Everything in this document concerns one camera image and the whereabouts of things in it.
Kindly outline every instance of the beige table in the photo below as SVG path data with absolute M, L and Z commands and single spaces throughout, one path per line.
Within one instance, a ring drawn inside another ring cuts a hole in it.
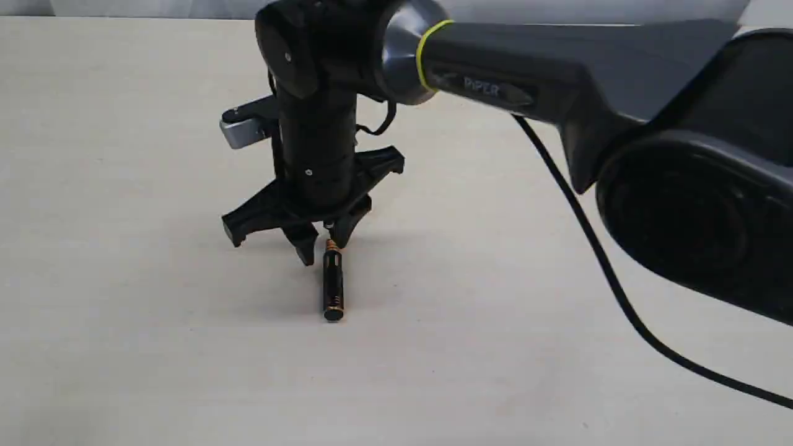
M 220 227 L 272 167 L 217 119 L 264 94 L 250 22 L 0 20 L 0 444 L 790 444 L 791 413 L 643 344 L 515 122 L 455 98 L 361 139 L 407 167 L 323 323 L 280 233 Z M 793 329 L 604 242 L 660 337 L 793 394 Z

